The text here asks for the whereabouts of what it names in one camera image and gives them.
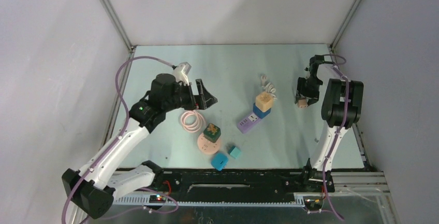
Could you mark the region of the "small pink plug adapter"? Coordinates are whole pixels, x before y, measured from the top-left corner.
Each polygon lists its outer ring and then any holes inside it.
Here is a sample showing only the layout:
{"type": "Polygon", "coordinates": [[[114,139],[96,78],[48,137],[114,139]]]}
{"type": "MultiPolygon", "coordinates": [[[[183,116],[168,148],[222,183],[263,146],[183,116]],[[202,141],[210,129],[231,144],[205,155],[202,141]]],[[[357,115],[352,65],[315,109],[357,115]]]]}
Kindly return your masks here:
{"type": "Polygon", "coordinates": [[[297,107],[300,108],[300,109],[307,108],[308,107],[308,101],[306,99],[299,99],[297,101],[297,107]]]}

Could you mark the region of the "dark green cube socket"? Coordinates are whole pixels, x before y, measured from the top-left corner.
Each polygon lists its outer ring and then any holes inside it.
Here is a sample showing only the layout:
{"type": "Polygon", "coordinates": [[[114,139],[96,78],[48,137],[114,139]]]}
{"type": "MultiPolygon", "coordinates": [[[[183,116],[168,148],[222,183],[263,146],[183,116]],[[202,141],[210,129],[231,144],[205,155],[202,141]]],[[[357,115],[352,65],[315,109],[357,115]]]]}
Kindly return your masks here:
{"type": "Polygon", "coordinates": [[[208,141],[212,143],[216,143],[218,139],[221,137],[221,129],[214,125],[213,123],[209,123],[203,131],[203,136],[208,141]]]}

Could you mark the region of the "beige cube socket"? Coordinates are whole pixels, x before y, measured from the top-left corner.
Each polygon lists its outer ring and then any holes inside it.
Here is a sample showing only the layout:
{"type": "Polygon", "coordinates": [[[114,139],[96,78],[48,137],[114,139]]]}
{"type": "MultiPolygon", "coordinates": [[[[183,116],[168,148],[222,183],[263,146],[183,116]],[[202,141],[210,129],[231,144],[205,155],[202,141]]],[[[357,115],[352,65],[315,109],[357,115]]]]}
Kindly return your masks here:
{"type": "Polygon", "coordinates": [[[261,112],[267,112],[270,110],[273,106],[274,98],[271,94],[267,92],[262,92],[255,98],[255,106],[261,111],[261,112]]]}

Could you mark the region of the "purple power strip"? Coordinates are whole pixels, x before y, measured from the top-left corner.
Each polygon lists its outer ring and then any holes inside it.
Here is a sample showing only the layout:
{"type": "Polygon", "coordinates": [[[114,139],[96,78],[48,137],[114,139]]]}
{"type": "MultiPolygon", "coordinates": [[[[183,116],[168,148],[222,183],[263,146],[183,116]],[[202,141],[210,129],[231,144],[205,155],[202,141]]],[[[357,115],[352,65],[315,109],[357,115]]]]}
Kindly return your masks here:
{"type": "Polygon", "coordinates": [[[240,120],[237,123],[237,128],[240,130],[242,134],[248,133],[253,127],[255,127],[261,118],[259,118],[254,112],[251,112],[244,119],[240,120]]]}

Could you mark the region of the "dark blue cube socket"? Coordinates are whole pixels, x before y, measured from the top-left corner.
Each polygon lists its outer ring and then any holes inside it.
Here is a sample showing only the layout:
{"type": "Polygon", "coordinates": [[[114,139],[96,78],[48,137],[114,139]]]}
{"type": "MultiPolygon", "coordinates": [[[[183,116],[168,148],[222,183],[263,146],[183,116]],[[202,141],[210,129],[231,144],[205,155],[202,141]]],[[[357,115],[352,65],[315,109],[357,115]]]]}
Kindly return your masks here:
{"type": "Polygon", "coordinates": [[[262,111],[258,106],[256,106],[255,103],[253,103],[253,113],[260,119],[265,118],[268,114],[271,113],[271,108],[269,108],[267,111],[262,111]]]}

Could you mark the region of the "teal small cube adapter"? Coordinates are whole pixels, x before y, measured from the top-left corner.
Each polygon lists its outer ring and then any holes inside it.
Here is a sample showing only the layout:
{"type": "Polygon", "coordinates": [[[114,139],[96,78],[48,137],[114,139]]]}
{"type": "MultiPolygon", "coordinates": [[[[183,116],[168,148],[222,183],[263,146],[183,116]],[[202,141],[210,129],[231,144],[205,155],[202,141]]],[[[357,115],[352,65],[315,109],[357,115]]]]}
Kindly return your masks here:
{"type": "Polygon", "coordinates": [[[236,147],[236,146],[232,146],[229,150],[228,150],[228,154],[234,158],[234,159],[238,159],[239,156],[241,155],[241,150],[236,147]]]}

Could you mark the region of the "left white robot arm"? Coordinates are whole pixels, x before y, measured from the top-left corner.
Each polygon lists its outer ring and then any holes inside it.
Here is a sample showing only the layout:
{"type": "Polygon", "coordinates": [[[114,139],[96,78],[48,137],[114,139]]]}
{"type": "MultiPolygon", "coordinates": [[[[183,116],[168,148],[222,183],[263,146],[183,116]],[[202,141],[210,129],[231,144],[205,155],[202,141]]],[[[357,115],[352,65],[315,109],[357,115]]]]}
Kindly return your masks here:
{"type": "Polygon", "coordinates": [[[161,73],[151,83],[145,96],[128,110],[124,126],[99,152],[79,170],[67,169],[62,182],[67,201],[82,209],[89,218],[102,217],[115,200],[139,188],[158,191],[164,184],[161,167],[143,162],[129,172],[114,175],[126,156],[146,139],[175,109],[205,110],[218,102],[201,79],[196,80],[198,94],[190,84],[161,73]]]}

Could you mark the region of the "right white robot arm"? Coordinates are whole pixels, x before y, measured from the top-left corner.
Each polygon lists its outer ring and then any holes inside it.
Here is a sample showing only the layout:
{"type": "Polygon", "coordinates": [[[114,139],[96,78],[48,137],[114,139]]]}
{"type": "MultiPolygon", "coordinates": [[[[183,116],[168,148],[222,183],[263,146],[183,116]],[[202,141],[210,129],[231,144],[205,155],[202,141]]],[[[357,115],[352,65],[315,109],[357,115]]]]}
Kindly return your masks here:
{"type": "Polygon", "coordinates": [[[359,121],[362,111],[364,83],[350,80],[335,62],[325,58],[325,55],[311,57],[305,69],[307,76],[297,79],[295,103],[300,108],[317,103],[320,87],[326,86],[321,105],[322,133],[301,173],[301,185],[308,192],[328,184],[333,157],[344,135],[359,121]]]}

